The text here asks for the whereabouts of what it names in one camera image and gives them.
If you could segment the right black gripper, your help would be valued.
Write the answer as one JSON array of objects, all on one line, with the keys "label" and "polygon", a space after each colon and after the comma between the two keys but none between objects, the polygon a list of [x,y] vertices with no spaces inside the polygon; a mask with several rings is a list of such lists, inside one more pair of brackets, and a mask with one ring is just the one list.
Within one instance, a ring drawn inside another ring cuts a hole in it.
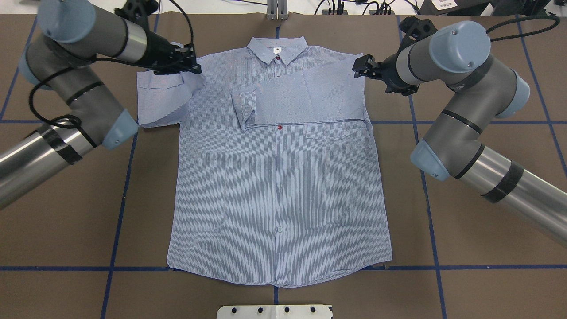
[{"label": "right black gripper", "polygon": [[354,78],[382,80],[386,84],[385,93],[400,93],[403,96],[417,93],[419,85],[410,85],[399,76],[397,58],[398,56],[390,56],[382,62],[376,62],[370,54],[358,57],[352,67]]}]

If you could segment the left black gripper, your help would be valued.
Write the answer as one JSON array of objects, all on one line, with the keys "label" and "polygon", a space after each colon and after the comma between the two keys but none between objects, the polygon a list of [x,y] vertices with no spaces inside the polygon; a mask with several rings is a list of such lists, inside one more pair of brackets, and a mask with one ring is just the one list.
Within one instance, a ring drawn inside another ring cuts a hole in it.
[{"label": "left black gripper", "polygon": [[181,71],[202,73],[193,44],[180,48],[152,31],[146,31],[145,34],[147,41],[142,66],[158,74],[178,74]]}]

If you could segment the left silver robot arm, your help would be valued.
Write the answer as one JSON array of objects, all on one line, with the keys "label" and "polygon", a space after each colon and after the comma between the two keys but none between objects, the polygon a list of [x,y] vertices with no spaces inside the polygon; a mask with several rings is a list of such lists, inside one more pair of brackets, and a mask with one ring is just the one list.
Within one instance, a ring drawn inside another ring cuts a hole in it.
[{"label": "left silver robot arm", "polygon": [[109,12],[87,0],[41,0],[42,34],[24,50],[19,71],[33,85],[31,113],[41,121],[1,155],[1,208],[30,192],[93,149],[109,150],[138,124],[91,65],[109,61],[158,75],[201,73],[192,42],[172,44],[150,30],[156,0],[127,0]]}]

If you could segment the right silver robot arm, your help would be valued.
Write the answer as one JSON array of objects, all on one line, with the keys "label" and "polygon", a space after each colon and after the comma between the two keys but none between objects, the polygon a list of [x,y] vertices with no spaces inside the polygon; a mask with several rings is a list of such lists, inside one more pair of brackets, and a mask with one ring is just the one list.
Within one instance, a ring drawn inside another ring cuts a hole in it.
[{"label": "right silver robot arm", "polygon": [[479,140],[492,119],[511,117],[530,97],[520,75],[491,54],[488,30],[474,21],[438,30],[415,16],[399,28],[404,36],[396,53],[381,62],[369,54],[359,57],[352,70],[357,78],[383,81],[386,93],[409,96],[436,80],[453,92],[413,150],[413,165],[437,180],[460,180],[565,245],[565,192]]}]

